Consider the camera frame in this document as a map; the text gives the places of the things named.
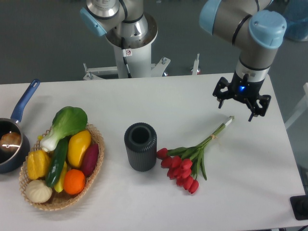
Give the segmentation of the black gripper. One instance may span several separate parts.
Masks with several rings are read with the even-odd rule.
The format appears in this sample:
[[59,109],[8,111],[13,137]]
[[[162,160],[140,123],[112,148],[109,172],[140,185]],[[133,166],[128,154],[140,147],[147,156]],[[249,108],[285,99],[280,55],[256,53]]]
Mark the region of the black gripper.
[[212,95],[219,102],[218,108],[221,108],[224,101],[233,98],[234,95],[241,99],[247,98],[245,103],[251,111],[248,121],[251,121],[253,117],[264,117],[271,101],[270,95],[259,94],[263,82],[264,80],[259,82],[245,81],[234,72],[231,83],[225,77],[219,79]]

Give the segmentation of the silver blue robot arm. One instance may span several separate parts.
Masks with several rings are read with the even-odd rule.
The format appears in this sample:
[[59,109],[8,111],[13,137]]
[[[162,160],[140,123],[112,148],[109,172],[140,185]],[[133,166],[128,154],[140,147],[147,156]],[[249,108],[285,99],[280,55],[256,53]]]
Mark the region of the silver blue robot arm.
[[[259,91],[287,29],[285,18],[268,11],[269,0],[209,0],[199,25],[241,50],[231,81],[222,77],[213,95],[219,103],[234,99],[251,117],[264,116],[271,97]],[[169,61],[151,62],[151,45],[158,28],[141,0],[89,0],[80,10],[86,27],[106,37],[115,53],[119,78],[160,77]]]

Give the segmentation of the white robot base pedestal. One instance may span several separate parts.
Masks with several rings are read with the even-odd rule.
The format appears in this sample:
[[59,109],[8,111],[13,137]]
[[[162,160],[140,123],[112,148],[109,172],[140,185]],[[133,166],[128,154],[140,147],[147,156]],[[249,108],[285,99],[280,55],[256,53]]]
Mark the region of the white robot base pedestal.
[[86,9],[81,9],[80,16],[92,33],[106,37],[113,46],[116,66],[85,69],[85,80],[102,80],[107,75],[118,78],[142,78],[166,76],[166,68],[171,60],[162,57],[152,63],[152,43],[158,33],[157,23],[152,16],[144,13],[135,22],[121,22],[106,32],[102,24]]

